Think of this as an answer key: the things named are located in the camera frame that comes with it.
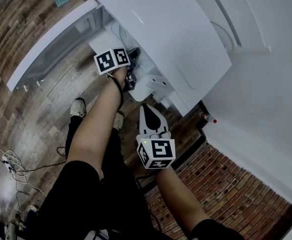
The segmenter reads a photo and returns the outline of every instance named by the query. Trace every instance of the black strap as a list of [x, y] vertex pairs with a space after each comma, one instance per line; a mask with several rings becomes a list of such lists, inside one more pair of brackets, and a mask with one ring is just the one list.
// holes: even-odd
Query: black strap
[[124, 94], [123, 94], [123, 90], [122, 90], [122, 87], [120, 85], [120, 83], [117, 81], [117, 79], [115, 77], [113, 77], [111, 74], [109, 74], [109, 77], [111, 79], [113, 79], [113, 81], [115, 82], [115, 84], [117, 85], [118, 87], [118, 90], [119, 90], [119, 93], [120, 93], [120, 105], [119, 105], [119, 108], [117, 109], [117, 111], [119, 111], [124, 103]]

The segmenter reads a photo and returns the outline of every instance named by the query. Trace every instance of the small bottle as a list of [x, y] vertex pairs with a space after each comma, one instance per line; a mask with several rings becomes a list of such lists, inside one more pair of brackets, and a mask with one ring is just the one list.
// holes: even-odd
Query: small bottle
[[199, 113], [199, 117], [202, 118], [202, 119], [205, 119], [207, 122], [212, 122], [214, 124], [217, 123], [217, 119], [212, 117], [210, 114], [205, 114], [204, 112], [200, 112]]

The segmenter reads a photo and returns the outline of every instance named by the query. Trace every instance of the washing machine lid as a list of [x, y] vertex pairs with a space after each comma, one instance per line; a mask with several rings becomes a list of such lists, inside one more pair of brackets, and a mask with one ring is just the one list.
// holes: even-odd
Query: washing machine lid
[[98, 0], [132, 35], [192, 109], [231, 66], [195, 0]]

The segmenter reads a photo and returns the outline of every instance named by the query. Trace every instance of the power strip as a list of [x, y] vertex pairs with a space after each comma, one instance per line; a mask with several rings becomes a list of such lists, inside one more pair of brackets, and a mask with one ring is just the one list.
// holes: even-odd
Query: power strip
[[11, 174], [11, 173], [12, 173], [12, 169], [11, 169], [11, 167], [10, 167], [10, 162], [8, 162], [6, 156], [4, 156], [4, 155], [3, 155], [1, 158], [2, 158], [2, 161], [4, 162], [4, 164], [5, 164], [5, 166], [6, 166], [7, 170], [8, 170], [9, 173]]

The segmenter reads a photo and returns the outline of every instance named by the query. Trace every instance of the brick floor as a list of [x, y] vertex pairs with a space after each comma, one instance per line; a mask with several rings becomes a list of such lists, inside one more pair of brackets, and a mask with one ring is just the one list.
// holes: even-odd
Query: brick floor
[[[208, 143], [176, 172], [212, 219], [236, 230], [245, 239], [279, 240], [292, 225], [291, 204]], [[173, 239], [187, 239], [158, 188], [145, 197], [162, 231]]]

